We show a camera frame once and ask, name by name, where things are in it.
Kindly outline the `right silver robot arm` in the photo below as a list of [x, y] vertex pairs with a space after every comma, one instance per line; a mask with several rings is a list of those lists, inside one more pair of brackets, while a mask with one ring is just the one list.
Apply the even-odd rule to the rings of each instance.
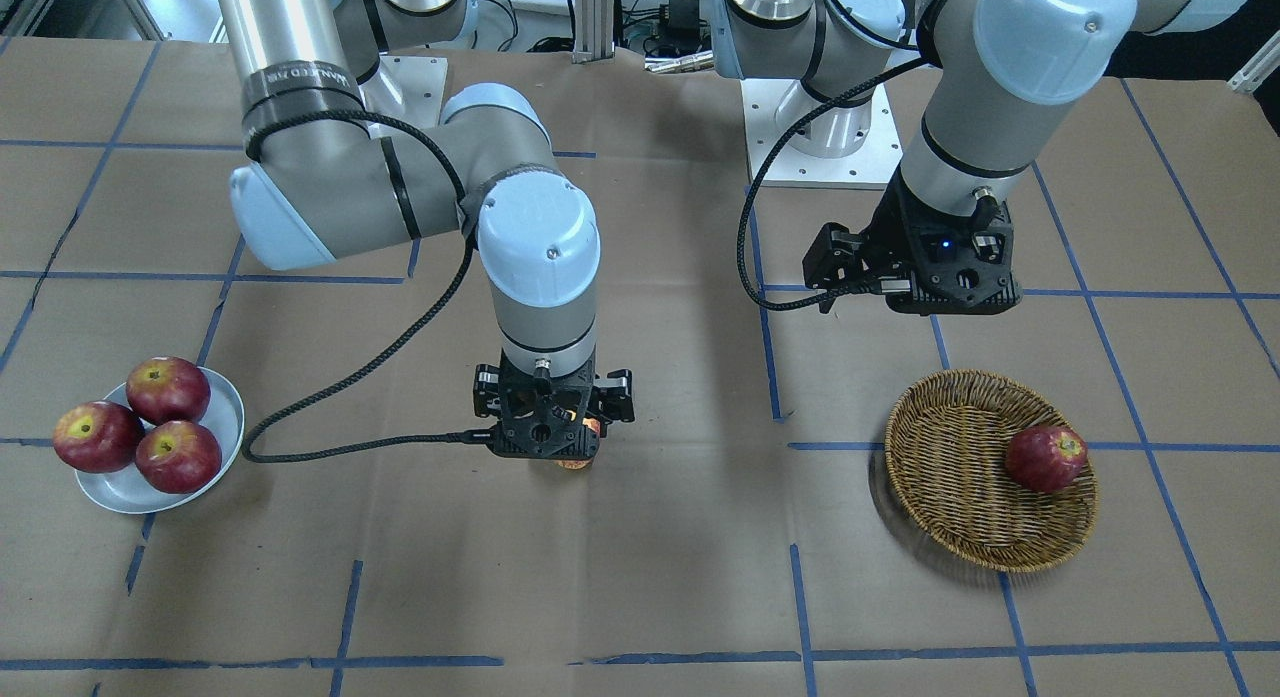
[[593, 205], [557, 168], [530, 101], [479, 83], [433, 120], [389, 74], [397, 49], [462, 38], [477, 0], [218, 0], [242, 83], [247, 164], [230, 176], [244, 242], [268, 269], [321, 267], [458, 231], [460, 269], [387, 350], [266, 416], [244, 437], [361, 381], [448, 304], [479, 258], [503, 347], [479, 364], [474, 411], [494, 425], [433, 434], [497, 457], [589, 466], [609, 425], [634, 419], [627, 370], [598, 375]]

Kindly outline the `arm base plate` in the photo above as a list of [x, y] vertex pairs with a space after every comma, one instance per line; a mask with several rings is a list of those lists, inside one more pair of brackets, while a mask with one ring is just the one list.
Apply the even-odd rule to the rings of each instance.
[[[741, 83], [749, 174], [758, 173], [777, 138], [818, 106], [796, 79]], [[763, 185], [882, 191], [902, 155], [886, 87], [867, 104], [836, 107], [794, 136], [771, 162]]]
[[380, 56], [378, 72], [361, 86], [364, 105], [412, 127], [436, 127], [448, 69], [443, 56]]

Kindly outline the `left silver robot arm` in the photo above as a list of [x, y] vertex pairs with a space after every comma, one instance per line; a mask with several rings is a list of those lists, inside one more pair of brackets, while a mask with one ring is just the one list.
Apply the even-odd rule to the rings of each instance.
[[[1130, 33], [1212, 28], [1248, 0], [716, 0], [716, 72], [791, 79], [782, 119], [748, 188], [735, 247], [760, 308], [832, 309], [877, 293], [904, 315], [998, 315], [1021, 301], [1007, 196]], [[817, 123], [864, 115], [874, 90], [933, 65], [942, 73], [869, 226], [828, 223], [803, 260], [810, 295], [776, 302], [745, 263], [748, 223], [788, 145], [814, 151]]]

